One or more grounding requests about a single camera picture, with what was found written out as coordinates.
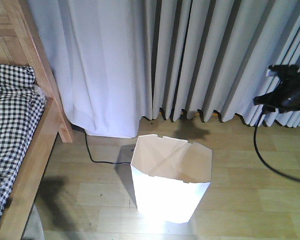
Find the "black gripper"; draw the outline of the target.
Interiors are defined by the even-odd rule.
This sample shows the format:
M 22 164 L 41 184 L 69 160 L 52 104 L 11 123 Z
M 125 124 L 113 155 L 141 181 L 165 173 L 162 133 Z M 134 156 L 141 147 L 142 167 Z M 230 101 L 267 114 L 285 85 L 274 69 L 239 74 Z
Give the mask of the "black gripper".
M 267 112 L 273 112 L 276 109 L 280 113 L 299 111 L 300 75 L 284 80 L 279 79 L 279 84 L 272 92 L 255 97 L 253 104 L 264 105 Z

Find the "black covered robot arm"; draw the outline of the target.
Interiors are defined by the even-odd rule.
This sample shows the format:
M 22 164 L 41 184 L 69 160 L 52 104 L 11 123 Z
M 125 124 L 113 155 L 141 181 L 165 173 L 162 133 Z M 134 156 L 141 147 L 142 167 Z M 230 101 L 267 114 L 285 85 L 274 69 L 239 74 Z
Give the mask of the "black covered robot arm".
M 300 110 L 300 67 L 296 64 L 268 66 L 267 76 L 278 77 L 276 88 L 253 99 L 255 106 L 263 105 L 263 112 L 287 113 Z

